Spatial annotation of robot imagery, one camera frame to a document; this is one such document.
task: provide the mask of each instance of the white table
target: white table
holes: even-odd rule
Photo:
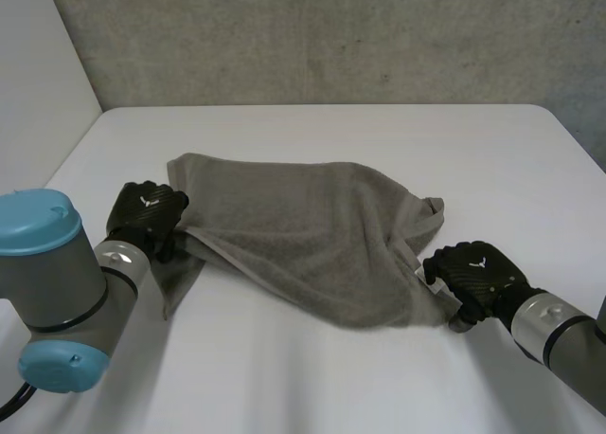
[[[606,177],[554,117],[529,105],[117,109],[49,184],[94,244],[127,181],[167,182],[185,152],[248,161],[367,164],[446,222],[424,254],[496,244],[548,289],[595,315],[606,294]],[[522,356],[496,320],[344,331],[207,266],[171,323],[144,290],[104,380],[82,395],[39,391],[0,432],[602,432],[606,419]],[[27,331],[0,305],[0,401],[20,385]]]

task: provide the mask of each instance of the gray towel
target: gray towel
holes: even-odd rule
[[[441,199],[418,199],[353,163],[184,154],[168,167],[170,185],[190,204],[177,227],[176,259],[154,266],[167,316],[204,261],[340,326],[437,325],[451,314],[414,273],[444,221]]]

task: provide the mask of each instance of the gray wall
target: gray wall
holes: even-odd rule
[[[533,103],[606,167],[606,0],[55,1],[104,109]]]

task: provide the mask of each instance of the robotic hand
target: robotic hand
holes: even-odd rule
[[[444,247],[423,262],[428,285],[444,280],[467,328],[497,317],[523,352],[606,415],[606,299],[597,320],[542,289],[484,242]]]
[[[439,249],[434,257],[423,261],[423,269],[428,285],[436,278],[446,282],[462,303],[459,318],[469,325],[502,314],[502,300],[511,294],[544,292],[530,288],[524,273],[496,247],[484,242]]]

